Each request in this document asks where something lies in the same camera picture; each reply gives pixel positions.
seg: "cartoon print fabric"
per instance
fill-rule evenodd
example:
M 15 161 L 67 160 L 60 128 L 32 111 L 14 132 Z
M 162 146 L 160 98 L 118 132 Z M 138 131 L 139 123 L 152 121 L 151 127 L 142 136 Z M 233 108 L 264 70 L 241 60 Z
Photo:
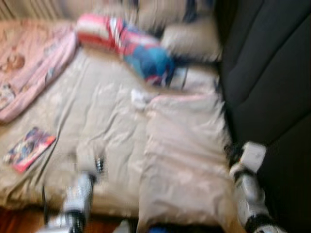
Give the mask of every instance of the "cartoon print fabric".
M 72 59 L 76 47 L 68 22 L 0 22 L 0 123 L 16 118 Z
M 160 42 L 128 25 L 122 18 L 82 15 L 77 23 L 79 41 L 118 53 L 147 83 L 168 86 L 174 63 Z

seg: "mattress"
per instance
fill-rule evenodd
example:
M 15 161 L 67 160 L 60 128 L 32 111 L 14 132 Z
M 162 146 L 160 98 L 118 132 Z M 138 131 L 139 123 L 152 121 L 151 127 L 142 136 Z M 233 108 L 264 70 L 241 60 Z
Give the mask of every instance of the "mattress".
M 16 120 L 0 126 L 0 158 L 34 126 L 57 136 L 56 142 L 25 172 L 0 159 L 0 205 L 48 205 L 58 209 L 78 174 L 76 147 L 90 138 L 106 144 L 105 169 L 94 188 L 93 213 L 138 216 L 138 191 L 146 144 L 147 117 L 131 103 L 133 89 L 186 95 L 215 92 L 217 73 L 191 67 L 187 93 L 147 87 L 117 56 L 79 49 L 64 73 Z

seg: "book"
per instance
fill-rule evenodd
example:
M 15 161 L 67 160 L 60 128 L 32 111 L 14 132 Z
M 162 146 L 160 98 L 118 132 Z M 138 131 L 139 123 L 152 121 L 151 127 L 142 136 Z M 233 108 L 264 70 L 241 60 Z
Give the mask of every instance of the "book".
M 34 127 L 9 150 L 3 160 L 18 172 L 24 172 L 55 139 L 55 136 Z

